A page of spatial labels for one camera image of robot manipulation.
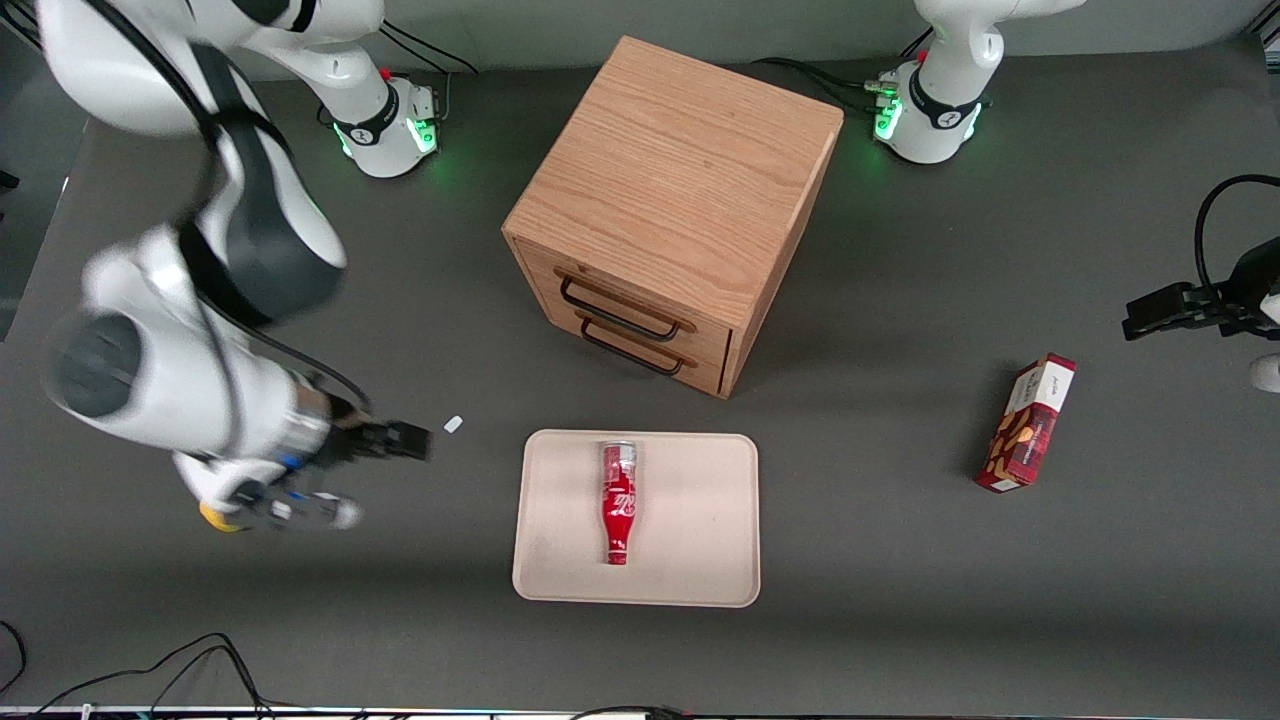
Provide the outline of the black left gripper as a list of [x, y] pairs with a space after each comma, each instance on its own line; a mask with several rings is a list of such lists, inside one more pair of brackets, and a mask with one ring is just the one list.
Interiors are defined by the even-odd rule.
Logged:
[[[1222, 301], [1236, 314], [1236, 323], [1219, 327], [1224, 337], [1253, 334], [1263, 340], [1277, 340], [1277, 319], [1267, 314], [1265, 304], [1277, 311], [1279, 237], [1274, 237], [1244, 252], [1229, 278], [1217, 284]], [[1125, 341], [1170, 329], [1194, 329], [1202, 325], [1203, 313], [1217, 313], [1212, 287], [1206, 290], [1190, 282], [1167, 284], [1151, 296], [1133, 300], [1125, 306], [1123, 320]]]

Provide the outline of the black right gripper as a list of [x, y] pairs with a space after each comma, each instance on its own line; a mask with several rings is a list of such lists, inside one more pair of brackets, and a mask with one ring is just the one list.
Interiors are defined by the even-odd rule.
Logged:
[[387, 456], [429, 461], [433, 433], [407, 421], [380, 423], [344, 398], [328, 398], [329, 427], [323, 442], [323, 469], [362, 457]]

